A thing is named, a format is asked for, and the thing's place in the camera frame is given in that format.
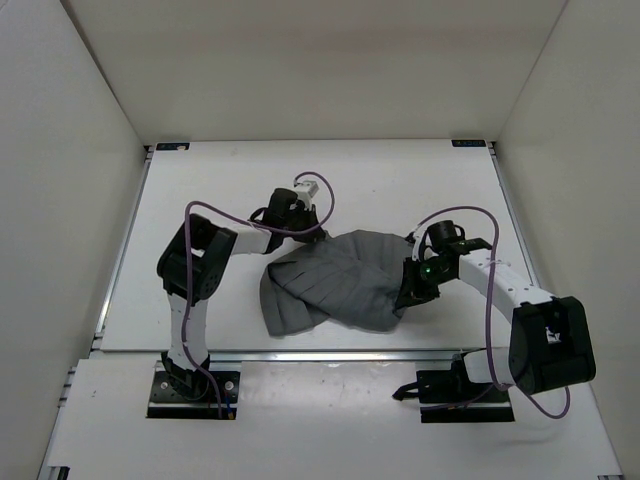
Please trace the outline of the grey pleated skirt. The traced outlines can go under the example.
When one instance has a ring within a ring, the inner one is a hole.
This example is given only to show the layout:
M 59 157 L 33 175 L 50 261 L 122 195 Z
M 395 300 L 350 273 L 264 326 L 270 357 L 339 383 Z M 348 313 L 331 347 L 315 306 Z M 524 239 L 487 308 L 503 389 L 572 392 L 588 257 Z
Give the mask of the grey pleated skirt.
M 404 315 L 395 303 L 411 253 L 401 236 L 356 230 L 269 263 L 259 286 L 268 334 L 290 336 L 329 319 L 363 331 L 394 330 Z

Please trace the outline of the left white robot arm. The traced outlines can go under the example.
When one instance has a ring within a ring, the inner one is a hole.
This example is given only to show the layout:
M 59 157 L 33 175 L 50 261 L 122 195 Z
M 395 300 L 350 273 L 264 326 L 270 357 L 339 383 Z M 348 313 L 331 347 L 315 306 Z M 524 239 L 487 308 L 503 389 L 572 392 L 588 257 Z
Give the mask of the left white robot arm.
M 171 308 L 171 345 L 161 354 L 172 388 L 188 400 L 220 396 L 209 372 L 206 312 L 231 257 L 268 255 L 291 238 L 314 243 L 326 237 L 313 197 L 315 181 L 297 181 L 290 189 L 277 188 L 269 203 L 234 228 L 218 226 L 195 213 L 198 201 L 187 205 L 184 223 L 157 264 Z

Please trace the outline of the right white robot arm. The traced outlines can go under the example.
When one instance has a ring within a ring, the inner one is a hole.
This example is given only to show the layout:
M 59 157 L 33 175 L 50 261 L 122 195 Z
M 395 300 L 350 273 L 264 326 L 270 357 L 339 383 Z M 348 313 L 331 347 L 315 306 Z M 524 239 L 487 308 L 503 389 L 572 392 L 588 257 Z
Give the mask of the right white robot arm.
M 485 312 L 499 311 L 510 325 L 506 347 L 485 345 L 455 361 L 449 391 L 471 400 L 484 384 L 517 387 L 534 395 L 596 376 L 596 363 L 583 304 L 534 286 L 496 257 L 481 238 L 468 239 L 447 220 L 429 226 L 403 262 L 399 309 L 430 302 L 440 286 L 461 281 L 486 299 Z

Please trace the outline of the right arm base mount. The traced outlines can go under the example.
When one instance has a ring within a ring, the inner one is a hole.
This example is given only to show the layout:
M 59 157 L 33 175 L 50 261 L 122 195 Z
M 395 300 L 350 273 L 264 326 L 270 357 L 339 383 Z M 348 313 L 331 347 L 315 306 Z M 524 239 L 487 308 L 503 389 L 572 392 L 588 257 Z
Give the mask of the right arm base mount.
M 396 401 L 417 400 L 422 424 L 511 423 L 515 415 L 507 392 L 489 383 L 472 383 L 464 371 L 419 370 L 400 386 Z

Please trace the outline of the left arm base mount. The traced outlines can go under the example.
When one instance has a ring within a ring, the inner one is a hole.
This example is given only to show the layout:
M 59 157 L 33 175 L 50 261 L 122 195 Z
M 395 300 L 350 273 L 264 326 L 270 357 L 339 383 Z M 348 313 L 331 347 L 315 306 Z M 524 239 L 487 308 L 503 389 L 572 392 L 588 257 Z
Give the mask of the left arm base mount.
M 169 374 L 158 362 L 154 368 L 146 417 L 150 419 L 236 420 L 241 386 L 241 371 L 236 365 L 212 370 L 210 374 L 219 389 L 220 397 L 207 377 L 199 379 L 195 387 L 188 387 Z

